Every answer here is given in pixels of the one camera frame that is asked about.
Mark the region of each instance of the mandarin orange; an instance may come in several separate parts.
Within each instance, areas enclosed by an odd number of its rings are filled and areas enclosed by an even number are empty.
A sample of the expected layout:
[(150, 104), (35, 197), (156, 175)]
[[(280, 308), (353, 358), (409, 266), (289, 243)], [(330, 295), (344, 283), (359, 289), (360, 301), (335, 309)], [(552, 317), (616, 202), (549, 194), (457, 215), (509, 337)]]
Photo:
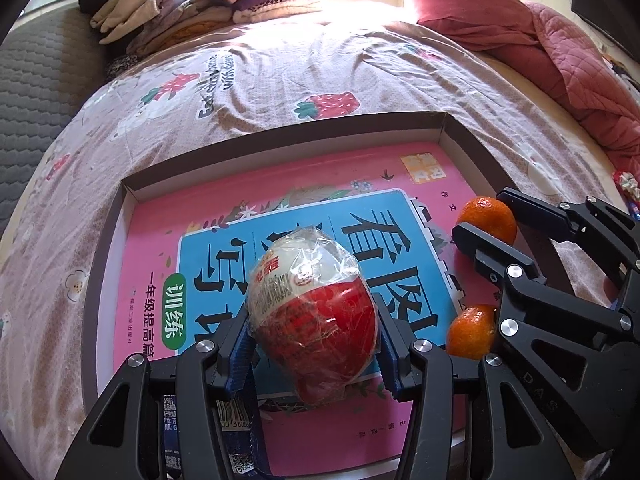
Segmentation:
[(472, 305), (453, 320), (447, 332), (449, 355), (481, 359), (491, 349), (495, 338), (495, 309), (488, 304)]
[(462, 208), (456, 224), (469, 222), (506, 244), (513, 245), (518, 225), (511, 209), (497, 198), (478, 196)]

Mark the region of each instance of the strawberry print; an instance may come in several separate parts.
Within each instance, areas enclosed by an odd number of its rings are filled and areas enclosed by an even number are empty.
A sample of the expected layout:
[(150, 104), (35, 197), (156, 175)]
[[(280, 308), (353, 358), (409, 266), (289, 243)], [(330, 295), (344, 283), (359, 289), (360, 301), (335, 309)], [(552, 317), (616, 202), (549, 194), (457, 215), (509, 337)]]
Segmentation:
[(293, 113), (297, 114), (299, 119), (330, 119), (350, 114), (359, 107), (360, 102), (351, 92), (322, 94), (312, 95), (309, 99), (298, 103)]
[(65, 162), (69, 160), (69, 157), (71, 155), (69, 155), (68, 153), (65, 154), (64, 156), (60, 157), (51, 167), (51, 169), (49, 170), (49, 173), (47, 173), (47, 176), (45, 177), (46, 180), (51, 180), (52, 177), (56, 174), (56, 172), (62, 168), (62, 166), (65, 165)]
[(417, 54), (418, 56), (420, 56), (423, 59), (426, 59), (427, 61), (443, 61), (443, 59), (440, 56), (436, 56), (435, 54), (431, 54), (421, 48), (418, 48), (415, 45), (412, 44), (407, 44), (405, 45), (406, 49), (411, 52), (412, 54)]
[(148, 105), (152, 100), (158, 101), (164, 94), (169, 93), (169, 101), (175, 97), (176, 92), (182, 90), (187, 83), (196, 80), (200, 74), (178, 74), (160, 87), (152, 88), (140, 101)]

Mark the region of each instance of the red egg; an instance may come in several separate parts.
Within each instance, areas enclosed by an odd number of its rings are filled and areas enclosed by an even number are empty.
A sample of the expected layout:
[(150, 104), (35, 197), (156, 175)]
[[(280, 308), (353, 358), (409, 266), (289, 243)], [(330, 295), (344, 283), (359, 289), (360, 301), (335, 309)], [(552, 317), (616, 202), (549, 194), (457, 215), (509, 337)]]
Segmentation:
[(273, 243), (252, 271), (247, 309), (256, 341), (308, 404), (339, 398), (373, 356), (377, 311), (358, 262), (318, 229)]
[(376, 309), (360, 278), (320, 286), (271, 312), (255, 338), (292, 376), (300, 399), (319, 404), (369, 364)]

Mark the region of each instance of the bed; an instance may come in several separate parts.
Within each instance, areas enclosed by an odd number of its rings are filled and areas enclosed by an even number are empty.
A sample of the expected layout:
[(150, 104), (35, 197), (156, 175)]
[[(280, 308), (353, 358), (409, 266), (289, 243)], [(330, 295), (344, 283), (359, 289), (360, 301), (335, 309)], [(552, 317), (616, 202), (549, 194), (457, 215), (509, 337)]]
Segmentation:
[[(625, 208), (612, 163), (571, 115), (503, 63), (412, 21), (404, 9), (340, 2), (227, 27), (149, 57), (82, 106), (42, 157), (0, 244), (0, 431), (35, 479), (55, 476), (84, 420), (84, 286), (127, 174), (294, 122), (442, 110), (523, 192), (551, 203), (591, 194)], [(310, 112), (304, 104), (318, 97), (332, 106)], [(588, 257), (557, 249), (576, 294), (607, 304)]]

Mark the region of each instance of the qr code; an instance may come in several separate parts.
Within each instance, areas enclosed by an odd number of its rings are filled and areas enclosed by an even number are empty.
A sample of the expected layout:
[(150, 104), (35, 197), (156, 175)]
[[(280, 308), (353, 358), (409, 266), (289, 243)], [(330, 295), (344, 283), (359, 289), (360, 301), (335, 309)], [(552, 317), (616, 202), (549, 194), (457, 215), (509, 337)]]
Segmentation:
[(165, 455), (164, 456), (164, 464), (169, 469), (177, 469), (180, 470), (180, 457), (174, 455)]
[(254, 461), (250, 453), (229, 455), (231, 467), (236, 474), (248, 473), (254, 468)]

